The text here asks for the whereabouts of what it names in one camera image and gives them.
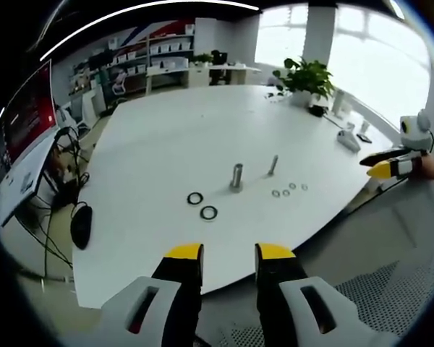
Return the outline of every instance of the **window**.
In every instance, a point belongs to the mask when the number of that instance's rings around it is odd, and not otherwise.
[[[332,82],[396,127],[425,107],[429,56],[403,23],[368,10],[339,7],[328,68]]]
[[[260,16],[255,62],[282,67],[287,57],[302,56],[308,6],[277,7]]]

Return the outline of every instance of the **metal peg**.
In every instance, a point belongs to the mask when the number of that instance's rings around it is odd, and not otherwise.
[[[270,170],[268,171],[268,175],[269,175],[269,176],[273,176],[273,173],[275,172],[275,167],[276,167],[276,163],[277,163],[277,162],[278,162],[278,156],[275,155],[275,156],[273,157],[272,165],[271,165],[271,167],[270,167]]]
[[[236,164],[233,167],[233,178],[230,182],[230,190],[233,193],[239,193],[243,189],[243,182],[241,182],[241,176],[243,174],[243,164]]]

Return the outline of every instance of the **computer mouse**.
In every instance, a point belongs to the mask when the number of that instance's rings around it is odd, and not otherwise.
[[[90,240],[92,229],[92,213],[90,206],[82,206],[71,220],[72,242],[78,249],[85,249]]]

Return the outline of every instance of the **red screen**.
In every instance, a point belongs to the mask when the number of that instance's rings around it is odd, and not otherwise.
[[[44,131],[55,125],[50,61],[14,95],[1,119],[5,145],[13,163]]]

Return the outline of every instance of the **black rubber o-ring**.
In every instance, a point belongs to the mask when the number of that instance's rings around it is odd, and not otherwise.
[[[197,195],[197,196],[200,198],[200,201],[198,201],[198,202],[192,202],[192,201],[191,201],[191,198],[192,198],[193,195]],[[204,200],[204,197],[203,197],[203,195],[202,195],[201,193],[199,193],[199,192],[193,192],[193,193],[191,193],[190,195],[188,195],[188,197],[187,197],[187,202],[188,202],[190,205],[199,205],[201,202],[203,202],[203,200]]]
[[[206,217],[204,215],[204,211],[205,210],[212,210],[213,211],[213,216],[212,217]],[[217,209],[214,206],[205,206],[200,211],[200,217],[202,219],[204,219],[204,220],[213,220],[215,217],[217,217],[217,213],[218,213],[218,211],[217,211]]]

